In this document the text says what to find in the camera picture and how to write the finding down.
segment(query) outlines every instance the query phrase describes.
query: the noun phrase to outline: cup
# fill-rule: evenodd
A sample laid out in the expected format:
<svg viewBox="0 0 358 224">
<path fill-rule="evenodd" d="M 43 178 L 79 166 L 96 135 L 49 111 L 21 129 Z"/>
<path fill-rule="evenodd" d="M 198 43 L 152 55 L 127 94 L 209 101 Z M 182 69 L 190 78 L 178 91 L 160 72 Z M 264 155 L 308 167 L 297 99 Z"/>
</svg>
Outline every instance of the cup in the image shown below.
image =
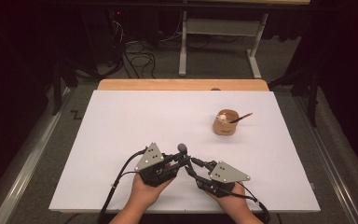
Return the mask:
<svg viewBox="0 0 358 224">
<path fill-rule="evenodd" d="M 226 115 L 227 120 L 222 121 L 219 119 L 220 115 Z M 240 115 L 235 110 L 224 109 L 217 113 L 213 122 L 213 131 L 219 135 L 232 135 L 237 129 L 238 122 L 230 123 L 232 120 L 239 118 Z"/>
</svg>

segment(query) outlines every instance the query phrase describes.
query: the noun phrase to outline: wooden table edge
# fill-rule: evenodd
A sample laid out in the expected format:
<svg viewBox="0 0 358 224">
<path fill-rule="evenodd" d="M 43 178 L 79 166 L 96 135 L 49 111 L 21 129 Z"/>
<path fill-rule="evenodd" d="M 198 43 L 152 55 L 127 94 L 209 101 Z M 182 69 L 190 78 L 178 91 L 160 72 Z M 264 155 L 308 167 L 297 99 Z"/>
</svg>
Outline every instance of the wooden table edge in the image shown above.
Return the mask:
<svg viewBox="0 0 358 224">
<path fill-rule="evenodd" d="M 98 91 L 269 91 L 263 79 L 104 79 Z"/>
</svg>

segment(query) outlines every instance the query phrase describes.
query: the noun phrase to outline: white surface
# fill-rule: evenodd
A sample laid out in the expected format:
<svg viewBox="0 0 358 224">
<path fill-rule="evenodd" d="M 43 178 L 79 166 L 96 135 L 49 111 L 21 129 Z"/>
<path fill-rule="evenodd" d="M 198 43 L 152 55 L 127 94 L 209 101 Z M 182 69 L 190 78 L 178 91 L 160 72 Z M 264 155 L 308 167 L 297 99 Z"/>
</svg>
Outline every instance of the white surface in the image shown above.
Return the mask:
<svg viewBox="0 0 358 224">
<path fill-rule="evenodd" d="M 254 114 L 239 123 L 234 135 L 221 136 L 212 129 L 221 109 Z M 184 143 L 190 156 L 225 161 L 243 171 L 251 177 L 245 186 L 271 212 L 320 211 L 275 96 L 268 91 L 95 91 L 49 209 L 99 211 L 125 161 L 152 142 L 166 154 L 177 153 L 177 145 Z M 207 176 L 204 168 L 196 171 Z M 109 211 L 123 207 L 132 177 L 121 179 Z M 222 211 L 182 168 L 148 212 Z"/>
</svg>

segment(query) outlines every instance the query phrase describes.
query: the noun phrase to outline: metal frame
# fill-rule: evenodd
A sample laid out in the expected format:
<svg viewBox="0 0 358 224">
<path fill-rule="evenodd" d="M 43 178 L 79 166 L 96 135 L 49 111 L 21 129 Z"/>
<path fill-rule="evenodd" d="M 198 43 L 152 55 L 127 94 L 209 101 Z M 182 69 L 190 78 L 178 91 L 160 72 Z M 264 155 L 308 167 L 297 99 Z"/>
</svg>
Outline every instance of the metal frame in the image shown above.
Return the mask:
<svg viewBox="0 0 358 224">
<path fill-rule="evenodd" d="M 204 34 L 204 35 L 243 35 L 253 36 L 255 38 L 252 49 L 246 50 L 246 55 L 251 65 L 254 78 L 261 78 L 258 69 L 255 54 L 261 40 L 264 28 L 266 26 L 269 14 L 262 15 L 260 21 L 221 21 L 221 20 L 200 20 L 188 19 L 187 12 L 183 12 L 182 18 L 182 47 L 179 57 L 179 77 L 186 76 L 186 39 L 187 34 Z"/>
</svg>

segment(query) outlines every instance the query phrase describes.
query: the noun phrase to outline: person's right hand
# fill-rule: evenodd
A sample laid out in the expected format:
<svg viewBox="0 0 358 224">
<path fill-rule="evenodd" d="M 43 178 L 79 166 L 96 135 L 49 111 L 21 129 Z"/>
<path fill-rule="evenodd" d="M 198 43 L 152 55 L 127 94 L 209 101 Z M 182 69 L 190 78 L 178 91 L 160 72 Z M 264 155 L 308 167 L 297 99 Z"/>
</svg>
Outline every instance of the person's right hand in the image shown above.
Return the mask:
<svg viewBox="0 0 358 224">
<path fill-rule="evenodd" d="M 225 211 L 237 224 L 260 224 L 262 223 L 252 211 L 249 209 L 249 206 L 245 199 L 235 197 L 235 196 L 226 196 L 217 198 L 211 193 L 205 191 L 209 196 L 219 203 L 220 207 Z M 245 195 L 245 189 L 239 183 L 235 183 L 233 193 Z"/>
</svg>

